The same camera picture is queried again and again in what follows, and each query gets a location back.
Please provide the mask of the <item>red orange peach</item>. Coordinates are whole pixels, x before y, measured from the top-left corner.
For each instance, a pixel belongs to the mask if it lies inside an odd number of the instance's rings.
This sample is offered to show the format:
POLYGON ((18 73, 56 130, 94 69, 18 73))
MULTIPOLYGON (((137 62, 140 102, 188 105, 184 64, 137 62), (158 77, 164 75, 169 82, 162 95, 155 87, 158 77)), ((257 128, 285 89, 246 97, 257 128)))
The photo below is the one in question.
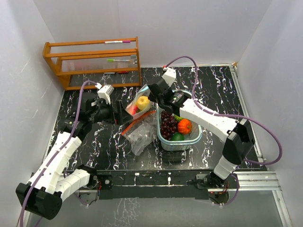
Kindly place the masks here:
POLYGON ((136 105, 131 106, 130 109, 129 109, 129 114, 130 115, 135 115, 139 112, 140 112, 140 109, 136 105))

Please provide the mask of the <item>yellow apple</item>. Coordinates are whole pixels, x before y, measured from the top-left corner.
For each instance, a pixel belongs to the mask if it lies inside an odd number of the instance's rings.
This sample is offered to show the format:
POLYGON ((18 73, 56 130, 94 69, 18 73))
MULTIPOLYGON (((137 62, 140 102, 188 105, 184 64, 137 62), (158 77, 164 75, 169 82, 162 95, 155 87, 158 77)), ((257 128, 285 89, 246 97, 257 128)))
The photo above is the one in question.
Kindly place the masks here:
POLYGON ((150 101, 147 96, 140 96, 136 101, 136 106, 143 111, 148 105, 150 101))

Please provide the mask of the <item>blue zip top bag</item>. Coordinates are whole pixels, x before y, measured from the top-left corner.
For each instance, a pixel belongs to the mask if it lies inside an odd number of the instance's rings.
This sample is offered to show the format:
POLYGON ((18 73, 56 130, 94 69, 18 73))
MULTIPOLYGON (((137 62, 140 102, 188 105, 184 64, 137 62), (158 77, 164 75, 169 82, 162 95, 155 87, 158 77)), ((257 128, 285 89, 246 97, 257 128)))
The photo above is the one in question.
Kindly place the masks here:
POLYGON ((152 108, 154 102, 150 100, 150 94, 151 91, 149 87, 144 85, 135 95, 134 100, 128 104, 125 110, 132 117, 129 122, 133 122, 134 120, 138 119, 152 108))

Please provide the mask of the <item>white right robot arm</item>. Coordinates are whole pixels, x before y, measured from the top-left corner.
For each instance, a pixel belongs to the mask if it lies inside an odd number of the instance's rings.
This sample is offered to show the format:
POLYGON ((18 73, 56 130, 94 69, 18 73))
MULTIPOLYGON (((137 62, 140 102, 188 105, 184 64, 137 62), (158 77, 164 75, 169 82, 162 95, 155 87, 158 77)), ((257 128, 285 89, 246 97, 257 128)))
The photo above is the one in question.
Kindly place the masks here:
POLYGON ((242 164, 255 144, 250 122, 218 116, 206 108, 199 108, 189 92, 173 91, 161 77, 148 82, 147 87, 149 99, 161 109, 204 127, 224 143, 222 156, 214 170, 194 183, 205 188, 221 188, 227 184, 228 176, 242 164))

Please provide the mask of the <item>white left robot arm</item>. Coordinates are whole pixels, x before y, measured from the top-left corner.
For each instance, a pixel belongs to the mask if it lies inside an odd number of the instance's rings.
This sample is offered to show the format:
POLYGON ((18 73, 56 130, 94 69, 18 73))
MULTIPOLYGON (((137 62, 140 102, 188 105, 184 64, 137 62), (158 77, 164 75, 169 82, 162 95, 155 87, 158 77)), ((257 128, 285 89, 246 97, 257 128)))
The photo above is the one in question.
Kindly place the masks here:
POLYGON ((39 169, 27 183, 19 183, 16 195, 22 206, 20 218, 29 211, 45 219, 53 219, 62 203, 78 189, 94 188, 98 183, 96 170, 81 165, 66 178, 61 174, 73 153, 80 147, 92 125, 98 122, 123 125, 133 117, 120 100, 115 103, 96 97, 93 93, 79 96, 77 110, 68 115, 62 132, 39 169))

